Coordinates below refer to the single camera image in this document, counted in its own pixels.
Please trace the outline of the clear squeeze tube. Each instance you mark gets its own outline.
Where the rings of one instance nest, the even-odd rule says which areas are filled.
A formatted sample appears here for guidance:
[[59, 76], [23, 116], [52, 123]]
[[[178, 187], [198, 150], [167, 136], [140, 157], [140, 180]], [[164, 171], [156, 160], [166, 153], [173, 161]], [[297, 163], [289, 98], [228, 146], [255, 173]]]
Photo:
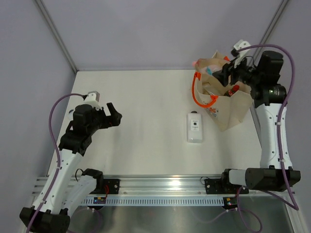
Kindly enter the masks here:
[[204, 86], [204, 89], [210, 94], [214, 96], [218, 96], [219, 92], [211, 85]]

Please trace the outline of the green bottle red cap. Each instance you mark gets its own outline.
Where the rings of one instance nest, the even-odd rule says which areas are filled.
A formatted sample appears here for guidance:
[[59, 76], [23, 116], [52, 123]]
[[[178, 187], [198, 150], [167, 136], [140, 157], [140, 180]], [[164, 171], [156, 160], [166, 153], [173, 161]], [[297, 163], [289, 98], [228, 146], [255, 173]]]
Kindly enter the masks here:
[[232, 95], [234, 95], [238, 90], [240, 89], [239, 85], [234, 85], [231, 89], [227, 90], [224, 93], [224, 96], [226, 97], [231, 97]]

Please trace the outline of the peach bottle pink cap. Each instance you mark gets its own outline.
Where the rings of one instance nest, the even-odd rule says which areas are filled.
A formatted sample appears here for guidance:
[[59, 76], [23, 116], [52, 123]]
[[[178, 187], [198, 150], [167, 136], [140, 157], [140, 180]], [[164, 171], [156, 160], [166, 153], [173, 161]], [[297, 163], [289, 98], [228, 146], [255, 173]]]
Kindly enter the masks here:
[[224, 59], [218, 58], [200, 58], [197, 61], [192, 62], [192, 66], [195, 70], [201, 74], [212, 75], [214, 72], [221, 71], [225, 64], [230, 62]]

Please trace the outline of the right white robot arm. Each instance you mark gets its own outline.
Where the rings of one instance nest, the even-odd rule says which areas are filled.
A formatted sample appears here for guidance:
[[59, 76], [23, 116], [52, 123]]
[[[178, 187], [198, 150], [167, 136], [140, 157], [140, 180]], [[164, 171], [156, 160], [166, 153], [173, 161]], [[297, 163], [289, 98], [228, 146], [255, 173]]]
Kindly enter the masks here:
[[259, 168], [226, 169], [220, 187], [230, 193], [237, 186], [250, 190], [283, 192], [300, 181], [301, 173], [293, 169], [286, 140], [285, 118], [289, 92], [279, 84], [282, 54], [267, 50], [253, 67], [242, 60], [231, 61], [213, 73], [222, 84], [240, 81], [251, 88], [260, 125], [261, 160]]

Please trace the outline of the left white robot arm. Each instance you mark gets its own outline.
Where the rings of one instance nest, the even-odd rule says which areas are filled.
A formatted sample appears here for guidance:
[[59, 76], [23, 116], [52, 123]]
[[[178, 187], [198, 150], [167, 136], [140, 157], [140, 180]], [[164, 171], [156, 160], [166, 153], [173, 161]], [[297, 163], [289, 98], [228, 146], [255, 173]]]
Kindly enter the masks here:
[[103, 108], [96, 109], [90, 104], [75, 108], [73, 119], [56, 147], [57, 160], [51, 175], [33, 205], [22, 208], [19, 214], [28, 233], [65, 233], [72, 214], [88, 194], [109, 190], [103, 172], [87, 168], [76, 185], [66, 191], [73, 172], [92, 142], [92, 136], [97, 130], [121, 123], [122, 115], [113, 103], [107, 103], [107, 107], [109, 115]]

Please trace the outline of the white rectangular bottle black cap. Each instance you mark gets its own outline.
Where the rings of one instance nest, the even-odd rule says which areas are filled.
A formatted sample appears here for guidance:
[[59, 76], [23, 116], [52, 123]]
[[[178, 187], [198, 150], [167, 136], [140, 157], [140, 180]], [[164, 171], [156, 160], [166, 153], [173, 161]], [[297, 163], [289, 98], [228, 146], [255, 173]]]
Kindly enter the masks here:
[[196, 111], [187, 114], [187, 141], [189, 143], [203, 142], [202, 116]]

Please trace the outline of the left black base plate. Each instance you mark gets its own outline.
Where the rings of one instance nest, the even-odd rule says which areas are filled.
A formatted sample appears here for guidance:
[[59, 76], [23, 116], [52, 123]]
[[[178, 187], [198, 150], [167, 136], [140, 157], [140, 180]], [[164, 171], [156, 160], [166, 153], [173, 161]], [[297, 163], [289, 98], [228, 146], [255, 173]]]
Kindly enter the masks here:
[[120, 189], [120, 179], [102, 179], [96, 184], [92, 194], [106, 195], [118, 194]]

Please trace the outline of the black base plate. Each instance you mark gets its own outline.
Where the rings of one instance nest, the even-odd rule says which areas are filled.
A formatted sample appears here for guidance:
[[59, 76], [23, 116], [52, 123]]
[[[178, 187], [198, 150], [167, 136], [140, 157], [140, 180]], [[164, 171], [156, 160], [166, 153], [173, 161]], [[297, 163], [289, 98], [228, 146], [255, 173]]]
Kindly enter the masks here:
[[208, 195], [235, 195], [241, 187], [240, 185], [223, 182], [222, 179], [206, 178], [204, 183], [206, 194]]
[[118, 194], [120, 189], [120, 179], [102, 179], [96, 184], [92, 194], [106, 195]]

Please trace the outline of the aluminium mounting rail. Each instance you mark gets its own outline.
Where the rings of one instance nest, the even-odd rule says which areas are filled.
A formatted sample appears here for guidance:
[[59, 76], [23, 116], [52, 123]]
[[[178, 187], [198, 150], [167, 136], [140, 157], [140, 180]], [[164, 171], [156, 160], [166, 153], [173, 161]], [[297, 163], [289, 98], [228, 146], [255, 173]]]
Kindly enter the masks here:
[[[204, 179], [206, 178], [220, 179], [220, 176], [218, 175], [104, 176], [104, 179], [120, 179], [119, 193], [114, 194], [119, 196], [207, 195], [204, 186], [205, 184]], [[234, 195], [224, 194], [222, 196], [234, 196]]]

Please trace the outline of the right aluminium frame post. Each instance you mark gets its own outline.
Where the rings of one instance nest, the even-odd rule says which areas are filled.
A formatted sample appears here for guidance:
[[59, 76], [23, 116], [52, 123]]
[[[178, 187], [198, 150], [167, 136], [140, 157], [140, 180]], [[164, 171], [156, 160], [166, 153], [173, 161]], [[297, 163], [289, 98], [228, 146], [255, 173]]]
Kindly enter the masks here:
[[265, 44], [270, 36], [272, 35], [274, 29], [276, 28], [280, 18], [282, 17], [283, 13], [285, 12], [290, 0], [281, 0], [279, 6], [275, 10], [272, 19], [270, 20], [262, 38], [260, 39], [259, 43], [260, 44]]

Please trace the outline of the aluminium frame post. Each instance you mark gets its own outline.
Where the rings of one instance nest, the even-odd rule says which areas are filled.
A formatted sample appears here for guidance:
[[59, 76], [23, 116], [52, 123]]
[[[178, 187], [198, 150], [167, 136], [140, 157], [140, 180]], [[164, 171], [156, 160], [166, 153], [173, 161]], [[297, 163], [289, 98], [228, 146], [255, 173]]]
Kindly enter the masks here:
[[285, 12], [290, 0], [281, 0], [279, 6], [275, 10], [272, 19], [270, 20], [262, 38], [260, 39], [259, 43], [260, 44], [265, 44], [270, 36], [272, 35], [274, 29], [276, 28], [280, 18], [282, 17], [283, 13]]
[[66, 59], [68, 65], [70, 66], [71, 70], [73, 71], [73, 73], [76, 75], [77, 72], [79, 71], [79, 69], [77, 68], [72, 56], [70, 55], [55, 23], [53, 18], [51, 17], [45, 3], [43, 0], [34, 0], [33, 1], [35, 6], [37, 7], [39, 13], [41, 14], [44, 22], [46, 23], [48, 29], [50, 30], [50, 32], [52, 33], [52, 36], [54, 38], [54, 40], [56, 41], [59, 49], [61, 50], [64, 58]]

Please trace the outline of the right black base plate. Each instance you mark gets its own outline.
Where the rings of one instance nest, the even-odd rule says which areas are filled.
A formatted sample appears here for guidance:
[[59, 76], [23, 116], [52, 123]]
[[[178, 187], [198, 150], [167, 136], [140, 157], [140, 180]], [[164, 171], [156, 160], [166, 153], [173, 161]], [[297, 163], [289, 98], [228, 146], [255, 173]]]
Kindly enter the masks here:
[[222, 179], [206, 178], [204, 183], [206, 194], [208, 195], [235, 195], [241, 187], [240, 185], [223, 182]]

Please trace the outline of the left aluminium frame post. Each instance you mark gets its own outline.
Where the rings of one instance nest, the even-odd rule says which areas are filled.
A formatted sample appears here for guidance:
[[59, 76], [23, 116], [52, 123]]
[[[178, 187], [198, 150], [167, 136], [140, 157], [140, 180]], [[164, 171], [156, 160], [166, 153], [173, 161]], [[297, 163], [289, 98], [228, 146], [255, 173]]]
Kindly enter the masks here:
[[73, 71], [73, 73], [76, 75], [77, 72], [79, 71], [79, 69], [77, 68], [72, 56], [70, 55], [55, 23], [53, 18], [51, 17], [45, 3], [43, 0], [34, 0], [33, 1], [35, 6], [37, 7], [39, 13], [41, 14], [44, 22], [46, 23], [48, 29], [50, 30], [50, 32], [52, 33], [52, 36], [54, 38], [54, 40], [56, 41], [59, 49], [61, 50], [64, 58], [66, 59], [68, 65], [70, 66], [71, 70]]

